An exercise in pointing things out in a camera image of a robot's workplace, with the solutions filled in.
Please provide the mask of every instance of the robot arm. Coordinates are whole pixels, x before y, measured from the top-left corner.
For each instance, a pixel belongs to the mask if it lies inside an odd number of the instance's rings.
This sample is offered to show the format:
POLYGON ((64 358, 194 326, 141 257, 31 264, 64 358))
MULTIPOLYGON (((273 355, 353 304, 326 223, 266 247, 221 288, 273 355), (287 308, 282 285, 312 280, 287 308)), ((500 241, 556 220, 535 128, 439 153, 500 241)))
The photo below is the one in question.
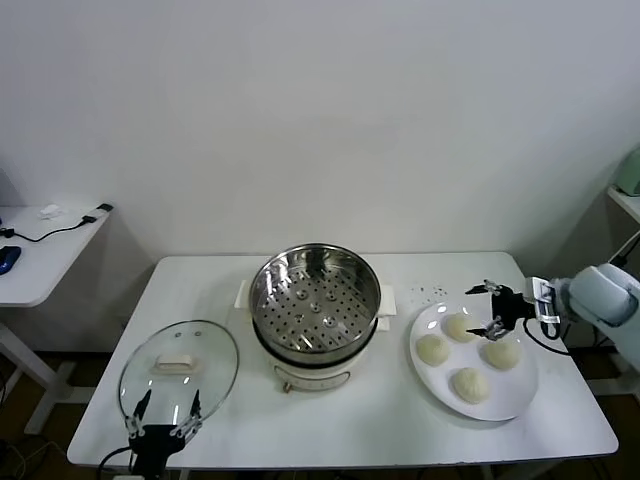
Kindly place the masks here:
POLYGON ((620 268, 605 263, 587 267, 573 279, 530 277, 525 292, 519 294, 485 281, 467 294, 485 292, 492 295, 493 320, 486 328, 470 332, 497 340, 512 331, 518 319, 536 318, 543 333, 555 339, 559 323, 582 320, 607 335, 618 352, 640 370, 640 282, 620 268), (550 324, 556 324, 555 334, 549 334, 550 324))

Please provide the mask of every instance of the black cable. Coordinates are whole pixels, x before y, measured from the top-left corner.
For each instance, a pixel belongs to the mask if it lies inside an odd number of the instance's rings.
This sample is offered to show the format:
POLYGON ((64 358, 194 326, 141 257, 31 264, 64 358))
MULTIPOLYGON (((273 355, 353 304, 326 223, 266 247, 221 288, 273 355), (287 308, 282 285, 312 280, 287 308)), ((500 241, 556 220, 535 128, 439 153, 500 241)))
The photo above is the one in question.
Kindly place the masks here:
POLYGON ((86 222, 85 220, 81 220, 75 227, 59 228, 58 230, 52 230, 49 233, 45 233, 40 238, 35 238, 35 239, 34 238, 29 238, 26 235, 22 235, 21 233, 18 233, 18 232, 15 232, 15 231, 13 232, 12 236, 23 238, 23 239, 25 239, 25 240, 27 240, 29 242, 32 242, 32 243, 38 243, 38 242, 41 242, 42 240, 44 240, 45 238, 53 235, 54 233, 70 232, 72 230, 75 230, 76 228, 80 228, 83 225, 86 225, 87 223, 89 223, 89 222, 86 222))
POLYGON ((567 325, 567 328, 565 329, 564 333, 562 334, 562 341, 563 342, 567 338, 567 335, 569 335, 569 330, 571 330, 571 327, 572 327, 571 324, 567 325))
POLYGON ((604 342, 606 342, 607 340, 609 340, 609 337, 604 337, 602 340, 600 340, 600 341, 596 344, 596 347, 601 347, 601 346, 602 346, 602 344, 603 344, 604 342))
POLYGON ((631 252, 633 252, 635 250, 635 248, 638 246, 638 243, 640 242, 640 235, 638 235, 635 239, 635 241, 633 242, 633 244, 629 247, 629 249, 627 250, 626 253, 619 253, 618 255, 616 255, 609 263, 613 266, 616 266, 618 268, 624 268, 624 266, 627 264, 627 257, 631 254, 631 252))
POLYGON ((596 328, 595 325, 591 325, 591 331, 593 332, 593 343, 591 344, 592 347, 597 346, 598 341, 600 340, 599 338, 599 332, 598 329, 596 328))
POLYGON ((611 473, 609 473, 609 469, 607 468, 607 464, 604 462, 604 460, 596 458, 595 461, 602 467, 602 471, 604 473, 604 476, 606 477, 606 480, 611 480, 611 473))
POLYGON ((0 372, 0 382, 2 382, 2 396, 0 396, 0 409, 2 409, 4 401, 7 398, 7 380, 4 378, 2 372, 0 372))
POLYGON ((529 336, 529 338, 531 338, 531 340, 536 342, 538 345, 540 345, 545 350, 549 350, 550 352, 557 353, 558 355, 566 355, 567 357, 571 356, 571 354, 569 352, 563 352, 561 350, 556 350, 555 348, 552 348, 552 347, 550 347, 548 345, 545 345, 540 340, 538 340, 536 337, 534 337, 531 334, 531 332, 529 331, 529 327, 527 326, 527 323, 529 322, 529 320, 531 320, 531 319, 530 318, 525 319, 525 321, 523 322, 522 326, 524 327, 524 332, 529 336))
POLYGON ((100 465, 98 465, 98 469, 96 470, 96 479, 97 480, 101 480, 102 479, 102 471, 104 470, 104 466, 109 461, 109 459, 111 457, 115 457, 116 455, 118 455, 120 453, 128 452, 129 450, 131 450, 130 446, 129 447, 116 448, 113 452, 109 453, 106 457, 104 457, 102 459, 102 461, 100 462, 100 465))
POLYGON ((358 478, 353 475, 346 475, 343 472, 338 472, 336 473, 334 480, 358 480, 358 478))
POLYGON ((461 480, 464 480, 464 472, 462 471, 462 468, 458 467, 456 465, 456 473, 458 474, 458 477, 460 477, 461 480))
POLYGON ((549 323, 541 323, 540 330, 542 334, 547 337, 549 340, 557 340, 560 338, 560 327, 558 325, 553 326, 553 333, 549 333, 551 328, 551 324, 549 323))

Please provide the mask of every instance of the cable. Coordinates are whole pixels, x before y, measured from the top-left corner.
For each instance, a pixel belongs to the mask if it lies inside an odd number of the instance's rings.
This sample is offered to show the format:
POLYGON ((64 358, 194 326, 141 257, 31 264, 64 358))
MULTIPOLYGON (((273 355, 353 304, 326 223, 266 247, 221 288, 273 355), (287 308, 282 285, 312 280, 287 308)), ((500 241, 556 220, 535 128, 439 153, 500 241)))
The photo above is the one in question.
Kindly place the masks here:
POLYGON ((353 475, 345 475, 343 472, 338 472, 333 477, 334 480, 358 480, 358 477, 354 477, 353 475))
POLYGON ((55 233, 70 232, 70 231, 75 230, 76 228, 80 228, 83 225, 86 225, 88 223, 97 222, 99 218, 101 218, 102 216, 106 215, 111 210, 113 210, 113 205, 109 205, 108 203, 103 203, 101 205, 98 205, 97 208, 95 208, 92 211, 90 211, 87 215, 84 215, 82 217, 82 219, 80 220, 80 222, 78 222, 77 225, 75 225, 73 227, 58 228, 57 230, 52 230, 51 232, 45 233, 44 235, 42 235, 39 238, 27 237, 26 235, 23 235, 22 233, 16 232, 15 229, 13 229, 13 228, 0 228, 0 237, 4 237, 4 238, 20 237, 20 238, 22 238, 22 239, 24 239, 24 240, 26 240, 28 242, 38 243, 38 242, 41 242, 42 240, 44 240, 45 238, 50 237, 51 235, 53 235, 55 233))
POLYGON ((565 339, 567 338, 567 335, 569 335, 569 331, 571 330, 572 325, 568 324, 567 328, 565 329, 564 333, 562 334, 562 341, 564 342, 565 339))
POLYGON ((131 450, 130 446, 129 447, 116 448, 113 452, 109 453, 106 457, 104 457, 102 459, 102 461, 100 462, 100 465, 98 465, 98 469, 96 470, 96 479, 97 480, 101 480, 102 479, 102 471, 104 470, 104 466, 109 461, 109 459, 111 457, 115 457, 116 455, 118 455, 120 453, 128 452, 129 450, 131 450))
POLYGON ((594 462, 590 458, 588 458, 587 460, 591 464, 591 468, 596 472, 596 476, 598 477, 598 480, 604 480, 604 478, 602 478, 602 475, 600 475, 600 469, 596 466, 596 462, 594 462))
POLYGON ((553 326, 553 333, 549 333, 549 329, 551 327, 551 324, 549 323, 541 323, 540 324, 540 331, 542 331, 542 334, 547 337, 549 340, 557 340, 560 338, 560 326, 553 326))
POLYGON ((631 235, 629 240, 624 242, 624 245, 622 245, 622 247, 620 247, 620 249, 618 249, 618 251, 611 256, 608 263, 619 268, 624 267, 627 264, 627 257, 638 246, 638 243, 640 243, 640 230, 638 230, 636 233, 631 235), (634 242, 633 245, 631 245, 631 248, 629 248, 627 253, 622 255, 622 252, 627 248, 627 246, 631 242, 634 242))
POLYGON ((24 477, 25 473, 27 473, 27 459, 24 458, 22 456, 22 454, 20 453, 20 451, 16 447, 14 447, 13 445, 7 445, 7 447, 9 448, 9 450, 12 450, 18 456, 18 458, 20 459, 20 465, 13 472, 14 476, 18 480, 20 480, 22 477, 24 477), (22 467, 22 472, 18 475, 18 471, 20 470, 20 467, 22 467))
POLYGON ((52 230, 49 233, 45 233, 44 235, 42 235, 39 238, 30 238, 27 237, 26 235, 22 235, 21 233, 16 232, 14 229, 12 228, 3 228, 0 229, 0 234, 2 234, 3 236, 5 236, 6 238, 11 238, 11 237, 20 237, 23 238, 24 240, 27 240, 28 242, 32 242, 32 243, 38 243, 41 242, 42 240, 44 240, 45 238, 53 235, 54 233, 60 233, 60 232, 70 232, 72 230, 75 230, 77 228, 82 227, 83 225, 86 225, 87 223, 90 223, 88 221, 86 221, 85 219, 82 219, 80 222, 78 222, 77 225, 75 225, 74 227, 67 227, 67 228, 59 228, 57 230, 52 230))
POLYGON ((604 460, 600 458, 596 458, 594 462, 596 462, 598 465, 602 467, 602 470, 606 479, 611 480, 611 474, 609 473, 609 469, 607 468, 607 464, 604 462, 604 460))
POLYGON ((596 347, 601 347, 604 342, 606 342, 607 340, 609 340, 609 337, 604 337, 602 340, 600 340, 598 343, 596 343, 596 347))
POLYGON ((526 318, 522 324, 522 326, 524 327, 524 332, 529 336, 529 338, 531 338, 531 340, 533 340, 534 342, 536 342, 538 345, 540 345, 542 348, 544 348, 545 350, 549 350, 550 352, 553 353, 557 353, 558 355, 566 355, 567 357, 570 357, 571 354, 569 352, 563 352, 561 350, 556 350, 555 348, 552 348, 548 345, 545 345, 544 343, 542 343, 540 340, 538 340, 536 337, 534 337, 531 332, 529 331, 529 327, 527 326, 527 323, 529 322, 529 320, 531 320, 530 318, 526 318))
POLYGON ((600 341, 598 328, 595 325, 591 325, 591 331, 593 332, 593 343, 591 344, 591 346, 595 347, 598 345, 598 342, 600 341))
POLYGON ((31 470, 31 472, 29 473, 25 473, 23 475, 21 475, 19 478, 20 480, 29 478, 31 475, 33 475, 36 471, 38 471, 40 469, 40 467, 42 466, 42 464, 44 463, 44 460, 47 456, 48 453, 48 448, 49 447, 55 447, 55 449, 58 451, 58 453, 60 455, 62 455, 63 458, 67 458, 66 453, 64 453, 64 450, 62 450, 62 448, 60 448, 60 445, 58 445, 56 442, 53 441, 47 441, 47 443, 45 443, 42 447, 40 447, 39 449, 37 449, 35 452, 33 452, 32 454, 30 454, 27 457, 24 457, 25 460, 25 469, 26 469, 26 462, 28 462, 29 460, 31 460, 33 457, 35 457, 36 455, 38 455, 40 452, 44 451, 44 455, 42 456, 42 459, 40 460, 40 463, 38 464, 37 467, 33 468, 31 470))
POLYGON ((0 396, 0 410, 4 406, 4 401, 7 398, 7 379, 4 378, 2 372, 0 372, 0 382, 2 382, 2 395, 0 396))

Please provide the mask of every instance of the white table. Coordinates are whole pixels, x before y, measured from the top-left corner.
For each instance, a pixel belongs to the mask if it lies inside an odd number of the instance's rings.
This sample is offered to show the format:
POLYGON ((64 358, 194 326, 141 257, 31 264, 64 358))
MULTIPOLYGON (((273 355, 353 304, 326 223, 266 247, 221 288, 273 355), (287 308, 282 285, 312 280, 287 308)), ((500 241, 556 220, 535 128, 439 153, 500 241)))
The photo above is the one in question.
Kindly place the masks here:
MULTIPOLYGON (((168 468, 423 466, 562 459, 616 451, 616 436, 569 357, 534 346, 539 391, 524 415, 499 423, 454 413, 429 393, 413 371, 405 349, 408 331, 427 299, 437 300, 433 288, 441 286, 449 296, 460 295, 491 278, 520 289, 524 277, 509 255, 365 258, 380 281, 395 289, 398 315, 391 320, 391 330, 375 334, 366 365, 344 386, 290 394, 282 392, 281 382, 267 367, 247 313, 233 309, 241 281, 252 278, 265 258, 162 260, 80 422, 69 446, 69 460, 95 466, 110 451, 127 445, 116 400, 120 372, 131 352, 152 333, 190 319, 226 324, 238 343, 240 367, 229 398, 185 450, 169 458, 168 468)), ((470 301, 489 302, 488 296, 473 298, 470 301)), ((552 345, 564 348, 559 341, 552 345)), ((126 455, 116 457, 111 465, 123 466, 127 460, 126 455)))
MULTIPOLYGON (((38 218, 41 208, 0 207, 2 226, 14 228, 30 238, 38 238, 51 230, 76 225, 94 207, 70 209, 51 220, 38 218)), ((44 302, 106 218, 107 215, 77 230, 56 233, 39 243, 19 237, 0 238, 0 248, 5 245, 22 248, 13 268, 0 275, 0 307, 34 307, 44 302)), ((93 388, 70 387, 66 383, 74 363, 63 362, 58 371, 52 370, 3 323, 0 323, 0 352, 17 366, 7 381, 7 395, 22 372, 46 390, 25 427, 25 433, 39 433, 56 403, 87 403, 91 398, 93 388)))

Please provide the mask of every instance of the glass lid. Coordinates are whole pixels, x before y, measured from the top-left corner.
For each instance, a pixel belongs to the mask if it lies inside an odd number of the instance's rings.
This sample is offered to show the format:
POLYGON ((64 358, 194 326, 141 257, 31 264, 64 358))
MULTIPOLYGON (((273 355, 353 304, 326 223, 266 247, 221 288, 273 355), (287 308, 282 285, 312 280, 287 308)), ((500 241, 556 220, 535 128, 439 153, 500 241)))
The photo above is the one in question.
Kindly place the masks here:
POLYGON ((145 425, 177 425, 194 404, 204 420, 225 400, 237 372, 238 348, 227 329, 206 320, 175 323, 153 334, 127 361, 118 385, 120 411, 132 416, 147 396, 145 425))

